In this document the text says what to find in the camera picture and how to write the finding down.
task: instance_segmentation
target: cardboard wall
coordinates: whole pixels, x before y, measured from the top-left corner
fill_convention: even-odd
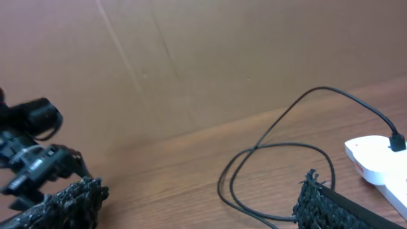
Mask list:
[[[2,0],[0,86],[109,153],[407,71],[404,0]]]

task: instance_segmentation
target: black connector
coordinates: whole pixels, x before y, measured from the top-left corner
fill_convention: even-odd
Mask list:
[[[392,136],[389,137],[389,140],[390,148],[393,152],[398,152],[406,149],[406,139],[404,138],[404,135],[399,133],[392,134]]]

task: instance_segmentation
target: white charger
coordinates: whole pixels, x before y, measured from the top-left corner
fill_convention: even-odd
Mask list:
[[[407,220],[407,149],[394,152],[389,138],[379,135],[351,139],[345,149],[358,173]]]

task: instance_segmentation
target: wooden table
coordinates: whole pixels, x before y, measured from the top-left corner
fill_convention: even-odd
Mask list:
[[[406,88],[407,77],[400,77],[350,92],[382,111],[400,132],[407,134]],[[364,135],[389,135],[388,126],[340,95],[315,94],[319,95],[318,99],[309,99],[295,107],[266,142],[306,142],[325,150],[336,169],[338,193],[407,227],[379,191],[360,177],[343,145]],[[111,190],[100,211],[99,228],[267,228],[224,205],[217,196],[216,183],[229,160],[251,147],[284,110],[138,148],[128,146],[106,155],[85,155],[90,170],[103,177]],[[237,178],[237,196],[259,211],[289,216],[300,193],[298,182],[304,180],[311,168],[317,169],[320,181],[329,182],[327,162],[310,149],[259,150]],[[49,190],[58,190],[66,183]],[[293,223],[275,223],[280,228],[296,228]]]

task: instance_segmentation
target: black mechanical part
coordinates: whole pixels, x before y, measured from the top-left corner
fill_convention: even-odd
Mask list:
[[[45,98],[8,107],[0,89],[0,168],[16,174],[1,193],[17,197],[11,209],[24,211],[42,202],[44,195],[38,189],[47,181],[72,173],[90,176],[81,153],[61,145],[44,148],[36,142],[53,137],[62,120]],[[51,132],[46,137],[37,137],[47,131]]]

